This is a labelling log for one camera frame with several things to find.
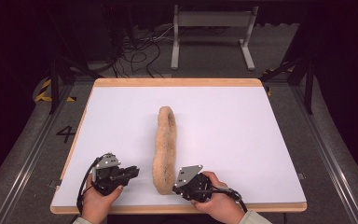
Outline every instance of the hand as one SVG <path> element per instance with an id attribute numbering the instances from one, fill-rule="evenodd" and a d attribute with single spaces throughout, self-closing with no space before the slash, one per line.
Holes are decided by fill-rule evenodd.
<path id="1" fill-rule="evenodd" d="M 202 172 L 206 175 L 215 187 L 227 187 L 227 184 L 220 182 L 213 172 Z M 223 193 L 213 193 L 211 200 L 206 203 L 191 201 L 197 210 L 204 212 L 217 221 L 227 224 L 238 224 L 245 212 L 235 203 L 233 199 Z"/>
<path id="2" fill-rule="evenodd" d="M 94 187 L 91 187 L 91 175 L 87 178 L 83 200 L 82 217 L 87 221 L 101 223 L 107 216 L 112 203 L 120 196 L 123 186 L 118 186 L 111 194 L 103 196 Z"/>

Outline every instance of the white surface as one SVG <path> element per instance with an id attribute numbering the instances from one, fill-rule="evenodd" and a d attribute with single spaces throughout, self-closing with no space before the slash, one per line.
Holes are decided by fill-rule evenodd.
<path id="1" fill-rule="evenodd" d="M 264 88 L 99 87 L 51 206 L 76 206 L 84 174 L 106 152 L 122 168 L 140 168 L 115 205 L 189 204 L 177 195 L 161 196 L 153 186 L 158 110 L 164 105 L 176 117 L 176 171 L 202 164 L 245 203 L 306 201 Z"/>

